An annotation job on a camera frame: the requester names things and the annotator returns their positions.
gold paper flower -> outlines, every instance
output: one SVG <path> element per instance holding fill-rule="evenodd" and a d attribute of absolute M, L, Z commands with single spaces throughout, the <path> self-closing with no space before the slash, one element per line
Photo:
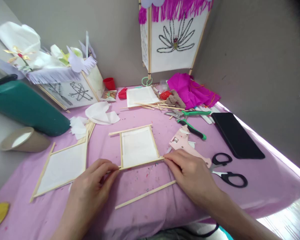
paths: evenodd
<path fill-rule="evenodd" d="M 18 55 L 20 58 L 23 59 L 23 61 L 24 61 L 25 63 L 26 63 L 25 60 L 30 61 L 30 58 L 29 58 L 27 55 L 35 53 L 35 52 L 29 52 L 29 53 L 24 53 L 24 54 L 22 54 L 22 51 L 20 51 L 20 50 L 17 48 L 17 46 L 13 46 L 13 50 L 15 50 L 15 52 L 10 51 L 10 50 L 4 50 L 4 51 L 5 51 L 6 53 L 11 53 L 11 54 L 16 54 L 16 55 Z M 8 62 L 9 62 L 9 63 L 12 63 L 12 62 L 14 62 L 15 60 L 17 60 L 17 57 L 10 58 L 10 59 L 8 60 Z"/>

scissors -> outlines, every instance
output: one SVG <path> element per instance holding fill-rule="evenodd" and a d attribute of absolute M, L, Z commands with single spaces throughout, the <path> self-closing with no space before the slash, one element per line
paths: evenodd
<path fill-rule="evenodd" d="M 221 161 L 221 162 L 219 162 L 217 160 L 217 156 L 219 156 L 219 155 L 226 156 L 228 158 L 228 160 L 227 161 Z M 244 188 L 244 187 L 246 187 L 248 185 L 248 180 L 245 178 L 245 176 L 243 176 L 241 174 L 238 174 L 238 173 L 232 173 L 232 172 L 226 172 L 226 173 L 225 172 L 215 172 L 213 170 L 214 168 L 220 167 L 221 165 L 222 166 L 226 166 L 230 162 L 232 162 L 232 157 L 230 157 L 228 154 L 226 154 L 226 153 L 217 153 L 212 158 L 212 165 L 211 165 L 211 167 L 210 167 L 209 170 L 210 170 L 211 173 L 214 173 L 214 174 L 217 174 L 218 176 L 220 176 L 223 181 L 225 181 L 226 183 L 228 183 L 229 185 L 231 185 L 233 187 L 237 187 L 237 188 Z M 243 184 L 242 185 L 235 185 L 232 182 L 230 182 L 229 177 L 239 177 L 243 181 Z"/>

green ring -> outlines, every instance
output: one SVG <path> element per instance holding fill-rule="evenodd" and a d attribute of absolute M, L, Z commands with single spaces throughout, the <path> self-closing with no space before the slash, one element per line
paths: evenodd
<path fill-rule="evenodd" d="M 150 86 L 150 85 L 152 84 L 153 79 L 152 79 L 152 77 L 151 77 L 151 82 L 150 82 L 149 84 L 148 84 L 148 82 L 149 82 L 150 79 L 148 79 L 148 80 L 147 80 L 147 83 L 146 83 L 146 85 L 145 85 L 145 84 L 143 83 L 143 80 L 144 80 L 145 78 L 148 78 L 148 77 L 144 77 L 143 79 L 141 79 L 141 83 L 142 83 L 143 86 L 148 87 L 148 86 Z"/>

black phone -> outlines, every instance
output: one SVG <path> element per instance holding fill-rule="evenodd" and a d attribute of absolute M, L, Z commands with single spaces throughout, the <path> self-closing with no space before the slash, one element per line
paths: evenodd
<path fill-rule="evenodd" d="M 261 152 L 232 113 L 212 113 L 220 134 L 232 154 L 239 159 L 263 159 Z"/>

hand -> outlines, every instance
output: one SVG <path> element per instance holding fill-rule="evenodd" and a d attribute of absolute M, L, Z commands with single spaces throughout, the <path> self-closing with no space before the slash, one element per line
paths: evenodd
<path fill-rule="evenodd" d="M 60 225 L 52 239 L 82 239 L 94 217 L 107 202 L 119 168 L 98 159 L 73 182 Z"/>
<path fill-rule="evenodd" d="M 167 153 L 163 157 L 178 185 L 196 205 L 207 208 L 220 197 L 222 191 L 215 184 L 202 158 L 182 149 Z"/>

